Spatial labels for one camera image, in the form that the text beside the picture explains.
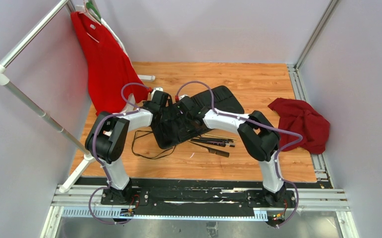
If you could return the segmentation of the black makeup brush roll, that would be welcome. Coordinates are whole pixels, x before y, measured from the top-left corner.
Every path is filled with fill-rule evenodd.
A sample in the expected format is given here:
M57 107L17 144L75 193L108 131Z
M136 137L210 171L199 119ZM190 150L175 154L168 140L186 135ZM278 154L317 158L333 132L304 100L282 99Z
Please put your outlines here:
M212 92L216 109L235 114L245 112L237 98L226 86L217 86L212 89ZM150 127L161 149L171 148L210 131L206 126L184 126L179 115L179 108L174 102L167 110L153 114Z

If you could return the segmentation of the black angled brush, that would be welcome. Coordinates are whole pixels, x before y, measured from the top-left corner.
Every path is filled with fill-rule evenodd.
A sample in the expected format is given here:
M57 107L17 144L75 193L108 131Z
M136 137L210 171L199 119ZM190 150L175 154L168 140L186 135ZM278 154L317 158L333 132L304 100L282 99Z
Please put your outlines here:
M220 144L223 143L225 145L229 145L230 147L234 147L235 143L232 139L228 138L216 138L216 137L196 137L191 139L192 142L199 142L204 144Z

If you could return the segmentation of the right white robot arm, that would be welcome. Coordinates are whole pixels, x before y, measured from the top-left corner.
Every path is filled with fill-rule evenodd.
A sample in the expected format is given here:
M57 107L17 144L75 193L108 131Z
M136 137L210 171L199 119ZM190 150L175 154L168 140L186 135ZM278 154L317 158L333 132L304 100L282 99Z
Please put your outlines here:
M284 200L284 181L278 164L279 130L274 128L259 111L251 114L235 114L215 107L190 109L189 96L175 96L181 112L190 113L191 118L209 129L218 129L237 134L248 154L256 159L263 176L265 202L272 207Z

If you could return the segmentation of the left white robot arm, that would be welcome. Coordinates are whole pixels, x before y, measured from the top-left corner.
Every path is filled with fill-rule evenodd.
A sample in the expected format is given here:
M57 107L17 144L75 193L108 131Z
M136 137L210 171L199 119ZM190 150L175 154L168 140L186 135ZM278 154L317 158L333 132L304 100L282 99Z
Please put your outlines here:
M107 191L121 205L132 200L132 183L122 163L128 132L151 125L157 108L137 109L127 113L111 114L102 112L90 131L85 147L101 164L107 177Z

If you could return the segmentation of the black comb brush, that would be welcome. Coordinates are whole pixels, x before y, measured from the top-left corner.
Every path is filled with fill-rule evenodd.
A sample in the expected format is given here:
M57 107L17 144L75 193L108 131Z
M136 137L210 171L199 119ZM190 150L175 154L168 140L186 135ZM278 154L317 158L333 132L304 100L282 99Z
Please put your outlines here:
M191 142L191 144L194 144L194 145L197 145L197 146L202 147L204 149L207 149L208 152L211 153L211 154L216 154L218 156L222 156L222 157L226 157L226 158L229 158L229 156L230 156L229 152L226 152L226 151L214 149L214 148L207 147L207 146L204 146L204 145L200 145L200 144L197 144L197 143L194 143L194 142Z

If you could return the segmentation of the red hanging shirt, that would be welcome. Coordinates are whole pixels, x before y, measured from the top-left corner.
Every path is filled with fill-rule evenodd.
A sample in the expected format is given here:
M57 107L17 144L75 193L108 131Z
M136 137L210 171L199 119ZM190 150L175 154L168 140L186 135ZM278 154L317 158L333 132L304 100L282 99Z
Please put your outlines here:
M70 17L87 61L88 93L96 113L121 112L130 95L136 103L147 100L147 89L111 32L80 12Z

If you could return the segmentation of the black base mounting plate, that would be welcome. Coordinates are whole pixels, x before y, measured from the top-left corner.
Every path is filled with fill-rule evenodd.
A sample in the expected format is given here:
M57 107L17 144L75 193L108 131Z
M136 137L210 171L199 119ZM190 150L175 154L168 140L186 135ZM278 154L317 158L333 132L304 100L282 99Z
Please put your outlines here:
M103 205L126 205L138 215L246 217L254 208L278 213L294 208L293 191L278 196L263 190L261 181L186 180L133 178L129 197L104 189Z

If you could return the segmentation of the dark red crumpled cloth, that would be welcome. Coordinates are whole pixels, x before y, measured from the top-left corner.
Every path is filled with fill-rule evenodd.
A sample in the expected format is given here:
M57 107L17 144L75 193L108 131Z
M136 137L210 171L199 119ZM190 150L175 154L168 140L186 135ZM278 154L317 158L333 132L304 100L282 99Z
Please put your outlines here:
M278 128L302 135L302 141L283 149L284 152L301 147L311 154L321 154L326 149L330 123L310 104L302 100L277 98L268 107L280 119Z

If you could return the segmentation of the green white hangers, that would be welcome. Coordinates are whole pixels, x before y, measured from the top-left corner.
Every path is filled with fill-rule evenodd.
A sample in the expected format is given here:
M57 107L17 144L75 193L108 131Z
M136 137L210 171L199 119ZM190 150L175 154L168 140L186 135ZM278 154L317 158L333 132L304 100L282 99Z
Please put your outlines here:
M74 10L84 14L91 21L101 25L101 23L102 23L101 18L102 17L100 15L97 7L94 5L93 0L84 0L83 4L75 5Z

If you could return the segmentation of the metal clothes rack pole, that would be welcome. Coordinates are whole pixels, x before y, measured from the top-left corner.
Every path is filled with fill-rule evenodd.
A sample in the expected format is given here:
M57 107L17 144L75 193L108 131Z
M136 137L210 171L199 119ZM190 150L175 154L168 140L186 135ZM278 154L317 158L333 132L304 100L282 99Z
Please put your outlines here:
M0 61L51 10L56 0L0 0ZM90 105L87 66L69 1L5 68L25 95L74 137ZM75 146L0 86L0 190L53 192L68 175Z

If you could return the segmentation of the pink handled makeup brush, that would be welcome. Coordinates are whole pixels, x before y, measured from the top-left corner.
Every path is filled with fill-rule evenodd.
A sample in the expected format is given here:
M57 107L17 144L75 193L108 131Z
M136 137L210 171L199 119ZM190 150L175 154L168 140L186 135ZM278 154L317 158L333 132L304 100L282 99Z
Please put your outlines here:
M208 141L209 144L211 145L216 145L216 146L220 146L220 147L226 147L226 146L229 146L229 147L235 147L235 143L233 141Z

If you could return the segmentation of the aluminium frame post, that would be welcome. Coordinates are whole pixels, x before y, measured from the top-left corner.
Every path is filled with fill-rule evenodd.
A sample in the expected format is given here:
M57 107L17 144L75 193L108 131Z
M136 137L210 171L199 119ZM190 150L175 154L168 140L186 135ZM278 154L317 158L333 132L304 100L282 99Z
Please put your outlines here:
M316 43L318 37L322 33L322 31L325 29L326 24L328 23L329 19L333 15L335 9L337 8L338 4L340 3L340 0L330 0L327 7L325 8L321 18L319 19L316 27L314 28L311 36L309 37L306 45L304 46L300 56L298 57L296 63L294 64L294 69L297 71L299 70L302 65L304 64L308 54L310 53L312 47Z

